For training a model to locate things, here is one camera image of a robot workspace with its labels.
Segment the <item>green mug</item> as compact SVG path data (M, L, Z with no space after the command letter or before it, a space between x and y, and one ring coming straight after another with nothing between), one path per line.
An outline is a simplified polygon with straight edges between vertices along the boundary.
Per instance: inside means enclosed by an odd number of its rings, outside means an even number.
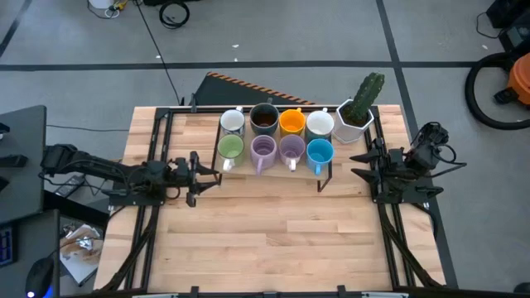
M220 156L223 171L231 171L234 167L241 166L244 160L245 144L243 139L234 134L220 138L217 151Z

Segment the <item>black computer mouse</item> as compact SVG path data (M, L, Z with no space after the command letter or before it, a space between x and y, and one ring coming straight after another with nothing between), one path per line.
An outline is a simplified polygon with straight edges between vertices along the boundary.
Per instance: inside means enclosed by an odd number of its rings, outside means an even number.
M51 257L43 257L31 266L26 276L25 297L45 298L51 289L54 261Z

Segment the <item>black power adapter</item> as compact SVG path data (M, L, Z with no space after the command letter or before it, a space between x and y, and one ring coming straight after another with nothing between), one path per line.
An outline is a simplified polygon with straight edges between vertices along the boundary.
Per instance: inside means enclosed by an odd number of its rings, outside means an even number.
M63 198L69 198L75 191L77 191L85 183L83 175L73 175L66 182L61 184L55 191L55 195Z

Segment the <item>dark mug teal speckled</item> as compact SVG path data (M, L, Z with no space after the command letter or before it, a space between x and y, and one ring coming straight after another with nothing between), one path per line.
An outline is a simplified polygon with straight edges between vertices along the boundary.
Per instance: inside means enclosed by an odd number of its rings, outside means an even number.
M279 111L272 104L273 98L256 104L249 113L251 128L256 135L272 136L278 127Z

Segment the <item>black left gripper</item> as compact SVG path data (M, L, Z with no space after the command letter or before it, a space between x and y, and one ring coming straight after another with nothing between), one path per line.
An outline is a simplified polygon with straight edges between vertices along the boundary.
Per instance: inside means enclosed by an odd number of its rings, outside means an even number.
M197 152L192 151L188 161L184 157L176 158L174 161L170 160L167 173L165 174L166 187L188 188L185 201L189 207L196 206L196 193L200 195L218 184L216 180L197 183L196 173L200 175L217 175L218 171L202 166L199 163Z

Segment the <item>white mug blue pattern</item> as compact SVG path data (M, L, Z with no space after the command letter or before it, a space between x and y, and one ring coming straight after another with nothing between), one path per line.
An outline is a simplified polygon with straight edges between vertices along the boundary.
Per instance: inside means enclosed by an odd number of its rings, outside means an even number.
M245 116L243 107L237 106L234 109L225 111L219 120L221 130L224 135L237 135L243 137L245 133Z

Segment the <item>crumpled foil paper bag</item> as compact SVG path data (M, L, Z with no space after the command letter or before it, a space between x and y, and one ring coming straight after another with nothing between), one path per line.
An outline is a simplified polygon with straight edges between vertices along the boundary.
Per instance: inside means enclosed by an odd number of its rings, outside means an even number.
M97 271L102 249L98 230L83 224L60 240L61 265L82 286Z

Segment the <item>wooden shelf black metal legs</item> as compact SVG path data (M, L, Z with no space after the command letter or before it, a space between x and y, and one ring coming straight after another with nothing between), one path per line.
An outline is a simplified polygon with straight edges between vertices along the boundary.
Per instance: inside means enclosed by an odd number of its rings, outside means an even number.
M255 176L256 167L253 165L251 160L251 142L256 137L256 134L250 128L249 119L246 118L246 130L243 136L244 141L244 154L243 161L235 166L232 170L225 171L223 169L224 160L221 155L218 153L217 146L219 140L224 136L224 132L220 124L217 127L217 133L215 137L214 144L214 156L212 157L212 168L218 171L220 174L230 174L230 175L250 175ZM333 165L330 163L325 164L320 175L315 175L313 170L309 169L306 165L307 155L304 154L299 163L296 165L296 170L291 172L288 167L283 164L280 160L280 156L277 155L276 160L270 168L264 170L261 174L261 177L275 177L275 178L285 178L285 179L302 179L302 180L315 180L317 185L317 191L321 192L329 181L333 177Z

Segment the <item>lilac ribbed mug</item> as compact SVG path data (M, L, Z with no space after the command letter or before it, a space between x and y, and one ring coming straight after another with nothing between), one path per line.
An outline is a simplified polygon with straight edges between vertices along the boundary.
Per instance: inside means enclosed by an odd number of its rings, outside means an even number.
M271 168L277 157L277 143L268 135L255 137L250 145L251 161L257 175Z

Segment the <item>white hexagonal plant pot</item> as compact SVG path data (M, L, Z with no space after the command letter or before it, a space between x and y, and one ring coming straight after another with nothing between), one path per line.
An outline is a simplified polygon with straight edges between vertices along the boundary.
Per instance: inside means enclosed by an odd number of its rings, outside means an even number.
M342 144L349 144L358 141L374 121L372 110L369 109L367 112L367 120L363 126L356 127L347 124L341 116L340 110L351 102L352 99L346 99L335 111L335 124L332 135Z

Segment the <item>white mug teal outside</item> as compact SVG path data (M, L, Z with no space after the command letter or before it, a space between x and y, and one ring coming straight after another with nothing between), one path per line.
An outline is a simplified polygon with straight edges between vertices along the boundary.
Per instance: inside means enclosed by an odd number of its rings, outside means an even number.
M306 142L314 139L328 139L333 132L335 120L328 113L328 108L311 112L306 118Z

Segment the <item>orange mug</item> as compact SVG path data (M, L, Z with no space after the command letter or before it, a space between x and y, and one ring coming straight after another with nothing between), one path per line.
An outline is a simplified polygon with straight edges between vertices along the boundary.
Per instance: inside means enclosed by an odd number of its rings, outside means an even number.
M301 111L301 108L288 109L280 115L279 126L282 137L290 134L300 136L305 125L306 117Z

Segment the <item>green cactus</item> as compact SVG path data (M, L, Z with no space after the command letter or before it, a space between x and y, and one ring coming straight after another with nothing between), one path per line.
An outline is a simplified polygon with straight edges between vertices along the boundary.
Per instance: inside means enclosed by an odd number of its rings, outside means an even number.
M350 119L355 126L361 127L366 123L367 113L381 92L384 82L385 75L380 73L370 73L364 78L354 96L350 111Z

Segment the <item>lilac tapered mug white handle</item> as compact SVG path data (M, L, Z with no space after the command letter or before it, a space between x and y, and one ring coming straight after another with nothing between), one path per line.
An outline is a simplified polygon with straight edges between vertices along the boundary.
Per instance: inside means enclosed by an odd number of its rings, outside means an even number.
M299 163L306 151L306 143L304 139L295 134L289 134L280 140L278 152L281 162L287 166L290 172L296 170L296 165Z

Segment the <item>black equipment case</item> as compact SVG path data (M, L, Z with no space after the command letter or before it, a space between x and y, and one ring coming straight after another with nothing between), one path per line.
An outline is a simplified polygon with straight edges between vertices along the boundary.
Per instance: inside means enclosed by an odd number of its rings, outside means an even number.
M506 52L530 52L530 0L494 0L486 15Z

